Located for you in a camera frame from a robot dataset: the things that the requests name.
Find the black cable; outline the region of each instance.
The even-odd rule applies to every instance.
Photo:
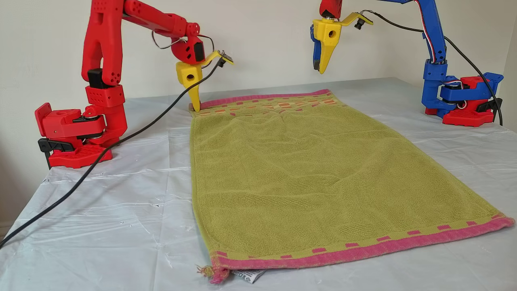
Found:
[[[210,41],[212,42],[212,52],[215,52],[215,51],[216,51],[216,46],[214,45],[214,40],[213,40],[211,37],[206,36],[206,35],[202,35],[202,34],[200,34],[200,35],[198,35],[198,36],[199,36],[199,37],[204,37],[204,38],[208,38],[208,39],[210,39]],[[206,66],[204,66],[204,67],[201,67],[201,69],[204,69],[204,68],[208,67],[211,63],[212,63],[212,61],[210,61],[210,63],[208,63],[208,65],[206,65]]]
[[[214,66],[214,68],[212,69],[212,71],[210,71],[210,73],[203,79],[201,79],[199,82],[193,84],[192,86],[188,87],[185,91],[183,91],[177,98],[176,100],[174,100],[174,102],[172,102],[172,104],[167,108],[165,109],[164,112],[162,112],[156,119],[154,119],[153,121],[151,121],[151,123],[147,124],[146,126],[144,126],[142,129],[140,129],[139,131],[131,134],[131,135],[128,135],[127,137],[119,140],[118,142],[110,145],[109,147],[107,147],[100,155],[99,157],[95,160],[95,162],[88,168],[88,170],[81,176],[81,178],[79,178],[79,180],[77,181],[77,183],[75,183],[75,185],[72,187],[72,189],[70,189],[70,191],[68,191],[63,197],[61,197],[58,201],[56,201],[54,204],[50,205],[49,207],[47,207],[45,210],[43,210],[42,212],[40,212],[38,215],[36,215],[35,217],[33,217],[31,220],[29,220],[28,222],[24,223],[22,226],[18,227],[16,230],[14,230],[11,234],[9,234],[8,236],[6,236],[2,242],[0,242],[0,249],[9,241],[11,240],[14,236],[16,236],[18,233],[20,233],[22,230],[24,230],[27,226],[31,225],[32,223],[34,223],[35,221],[37,221],[38,219],[42,218],[45,214],[49,213],[52,209],[56,208],[59,204],[61,204],[63,201],[65,201],[68,197],[70,197],[70,195],[72,195],[72,193],[79,187],[79,185],[81,185],[81,183],[84,181],[84,179],[86,179],[86,177],[90,174],[90,172],[95,168],[95,166],[99,163],[99,161],[101,160],[101,158],[106,154],[106,152],[108,152],[110,149],[114,148],[115,146],[127,141],[128,139],[131,139],[139,134],[141,134],[143,131],[145,131],[146,129],[150,128],[151,126],[153,126],[156,122],[158,122],[165,114],[167,114],[167,112],[169,112],[173,107],[174,105],[176,105],[176,103],[178,103],[178,101],[183,97],[183,95],[185,95],[187,92],[189,92],[192,88],[194,88],[195,86],[203,83],[206,79],[210,78],[212,76],[212,74],[214,73],[214,71],[217,69],[217,67],[219,67],[219,65],[222,65],[224,64],[224,60],[223,58],[220,58],[218,61],[217,61],[217,65]]]
[[[396,24],[396,23],[386,19],[384,16],[382,16],[381,14],[379,14],[379,13],[377,13],[375,11],[372,11],[372,10],[364,10],[364,11],[373,13],[376,16],[378,16],[380,19],[386,21],[387,23],[389,23],[389,24],[391,24],[393,26],[396,26],[398,28],[401,28],[403,30],[413,31],[413,32],[420,32],[420,33],[424,32],[423,30],[418,30],[416,28],[411,28],[411,27],[406,27],[406,26],[402,26],[402,25]],[[444,36],[444,38],[472,66],[472,68],[474,68],[474,70],[476,70],[476,72],[479,74],[479,76],[483,79],[483,82],[485,83],[485,85],[487,86],[488,90],[490,91],[490,94],[492,94],[492,98],[494,98],[495,106],[497,108],[496,111],[498,112],[498,115],[499,115],[499,124],[502,126],[503,125],[503,113],[501,112],[501,107],[499,106],[499,103],[497,102],[494,90],[492,90],[492,87],[488,83],[488,80],[483,75],[481,70],[454,44],[454,42],[452,42],[452,40],[450,40],[447,36]]]

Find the wire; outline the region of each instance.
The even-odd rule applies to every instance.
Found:
[[[84,179],[86,179],[86,177],[91,173],[91,171],[95,168],[95,166],[99,163],[99,161],[102,159],[102,157],[112,148],[114,148],[115,146],[141,134],[143,131],[145,131],[146,129],[150,128],[151,126],[153,126],[155,123],[157,123],[165,114],[167,114],[173,107],[174,105],[176,105],[176,103],[178,103],[178,101],[187,93],[189,92],[192,88],[194,88],[195,86],[203,83],[206,79],[210,78],[212,76],[212,74],[214,73],[214,71],[217,69],[217,67],[219,67],[220,64],[224,64],[224,60],[223,58],[220,58],[217,62],[217,65],[214,66],[214,68],[212,69],[212,71],[210,71],[210,73],[203,79],[201,79],[199,82],[196,82],[195,84],[193,84],[192,86],[188,87],[187,89],[185,89],[185,91],[183,91],[177,98],[176,100],[174,100],[174,102],[172,102],[172,104],[167,108],[165,109],[165,111],[163,111],[156,119],[154,119],[153,121],[151,121],[151,123],[147,124],[146,126],[144,126],[142,129],[140,129],[139,131],[131,134],[131,135],[128,135],[127,137],[119,140],[118,142],[112,144],[111,146],[107,147],[100,155],[99,157],[95,160],[95,162],[86,170],[86,172],[81,176],[81,178],[79,178],[79,180],[77,181],[77,183],[75,183],[75,185],[72,187],[72,189],[70,189],[70,191],[68,191],[63,197],[61,197],[58,201],[56,201],[54,204],[50,205],[49,207],[47,207],[45,210],[43,210],[42,212],[40,212],[38,215],[36,215],[35,217],[33,217],[31,220],[29,220],[28,222],[24,223],[22,226],[18,227],[17,229],[15,229],[11,234],[9,234],[8,236],[6,236],[1,242],[0,242],[0,249],[9,241],[11,240],[14,236],[16,236],[17,234],[19,234],[22,230],[24,230],[27,226],[31,225],[32,223],[34,223],[35,221],[37,221],[38,219],[42,218],[45,214],[49,213],[52,209],[56,208],[59,204],[61,204],[63,201],[65,201],[68,197],[70,197],[70,195],[72,195],[72,193],[79,187],[79,185],[81,185],[81,183],[84,181]]]
[[[431,38],[429,37],[429,33],[427,32],[427,27],[425,26],[425,22],[423,20],[423,11],[422,11],[422,5],[420,5],[419,0],[415,0],[415,2],[418,4],[418,9],[420,10],[420,16],[422,18],[422,27],[423,27],[423,33],[425,34],[425,39],[429,43],[429,47],[431,48],[431,59],[433,60],[433,63],[436,63],[436,53],[434,52],[434,46],[431,42]]]
[[[204,37],[204,38],[208,38],[208,39],[210,39],[210,41],[212,42],[212,52],[215,52],[215,51],[216,51],[216,46],[214,46],[214,40],[213,40],[211,37],[206,36],[206,35],[202,35],[202,34],[200,34],[200,35],[198,35],[198,36],[199,36],[199,37]],[[208,67],[211,63],[212,63],[212,61],[210,61],[210,63],[208,63],[208,65],[206,65],[206,66],[204,66],[204,67],[201,67],[201,69],[204,69],[204,68]]]
[[[159,46],[159,45],[158,45],[158,43],[157,43],[157,42],[156,42],[156,40],[155,40],[155,31],[151,31],[151,37],[153,38],[153,42],[155,43],[155,45],[156,45],[160,50],[168,49],[168,48],[170,48],[173,44],[177,43],[178,41],[185,41],[184,39],[179,38],[177,41],[172,42],[170,45],[165,46],[165,47],[161,47],[161,46]]]
[[[212,42],[212,52],[215,52],[215,51],[216,51],[216,46],[214,45],[214,40],[213,40],[211,37],[206,36],[206,35],[201,35],[201,34],[200,34],[200,35],[198,35],[198,36],[199,36],[199,37],[205,37],[205,38],[210,39],[210,41]],[[159,48],[160,50],[168,49],[168,48],[170,48],[173,44],[177,43],[178,41],[185,41],[184,39],[180,38],[180,39],[178,39],[177,41],[172,42],[172,43],[171,43],[170,45],[168,45],[168,46],[161,47],[161,46],[159,46],[159,45],[158,45],[158,43],[156,42],[156,39],[155,39],[155,31],[151,31],[151,37],[153,38],[153,42],[155,43],[156,47],[157,47],[157,48]],[[201,69],[204,69],[204,68],[206,68],[206,67],[210,66],[210,64],[211,64],[211,63],[212,63],[212,61],[210,61],[210,62],[208,63],[208,65],[201,67]]]
[[[372,14],[375,14],[380,19],[386,21],[387,23],[389,23],[389,24],[391,24],[391,25],[393,25],[395,27],[401,28],[403,30],[413,31],[413,32],[420,32],[420,33],[424,32],[424,30],[419,30],[419,29],[416,29],[416,28],[411,28],[411,27],[406,27],[406,26],[402,26],[402,25],[396,24],[396,23],[388,20],[387,18],[385,18],[381,14],[379,14],[379,13],[377,13],[375,11],[372,11],[372,10],[363,10],[362,12],[370,12]],[[497,102],[494,90],[492,89],[492,87],[488,83],[488,80],[483,75],[481,70],[454,44],[454,42],[452,42],[452,40],[450,40],[447,36],[444,36],[444,39],[469,63],[469,65],[472,68],[474,68],[474,70],[476,70],[476,72],[479,74],[479,76],[483,79],[483,82],[485,83],[486,87],[490,91],[490,94],[492,95],[492,98],[494,98],[494,103],[495,103],[496,111],[497,111],[497,113],[494,112],[494,120],[495,120],[495,115],[498,114],[499,115],[499,124],[502,126],[503,125],[503,113],[501,112],[501,106],[499,105],[499,102]]]
[[[465,89],[465,87],[463,86],[463,82],[461,80],[453,80],[453,81],[449,81],[449,82],[444,82],[444,84],[447,84],[447,85],[454,84],[454,83],[459,83],[459,85],[461,86],[461,89]]]

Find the pink towel border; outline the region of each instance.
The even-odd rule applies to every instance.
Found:
[[[323,89],[323,90],[319,90],[319,91],[312,92],[312,93],[249,95],[249,96],[231,97],[231,98],[210,100],[207,102],[203,102],[203,103],[201,103],[201,109],[207,109],[207,108],[210,108],[213,106],[229,104],[229,103],[238,102],[238,101],[249,101],[249,100],[268,99],[268,98],[283,98],[283,97],[301,97],[301,96],[311,96],[311,95],[322,95],[322,94],[328,94],[328,93],[330,93],[330,90]]]
[[[497,218],[485,224],[473,225],[462,229],[443,230],[432,235],[421,235],[403,238],[399,240],[383,241],[375,245],[355,247],[353,249],[337,252],[319,253],[306,258],[299,259],[250,259],[235,260],[226,257],[215,257],[212,263],[231,270],[240,269],[279,269],[279,268],[307,268],[318,267],[348,261],[366,259],[388,253],[394,253],[419,246],[450,242],[486,234],[503,227],[510,227],[515,221],[508,217]]]

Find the white wall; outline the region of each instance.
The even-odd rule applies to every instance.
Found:
[[[81,79],[82,43],[90,1],[0,0],[0,221],[12,220],[47,173],[34,110],[87,105]],[[231,55],[201,91],[399,77],[421,84],[428,57],[418,33],[405,32],[372,16],[374,27],[344,28],[325,75],[312,70],[309,26],[319,0],[147,0],[164,12],[198,22],[218,49]],[[503,72],[515,21],[514,0],[437,0],[445,33],[482,70]],[[421,27],[416,4],[344,0],[343,16],[373,9],[404,25]],[[123,24],[124,91],[129,98],[178,94],[175,58],[158,50],[150,32]],[[159,39],[163,44],[167,39]],[[449,49],[450,73],[472,76]]]
[[[513,27],[504,75],[506,81],[499,96],[503,99],[505,126],[517,132],[517,21]]]

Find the table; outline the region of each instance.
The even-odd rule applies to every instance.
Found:
[[[330,89],[397,130],[510,217],[517,217],[517,134],[496,124],[451,126],[423,114],[421,89],[394,78],[215,92],[232,96]],[[129,99],[128,131],[176,96]],[[0,290],[515,290],[517,229],[351,263],[269,270],[253,285],[210,285],[192,212],[185,97],[155,126],[114,150],[62,205],[0,251]],[[52,204],[85,171],[50,170],[15,227]]]

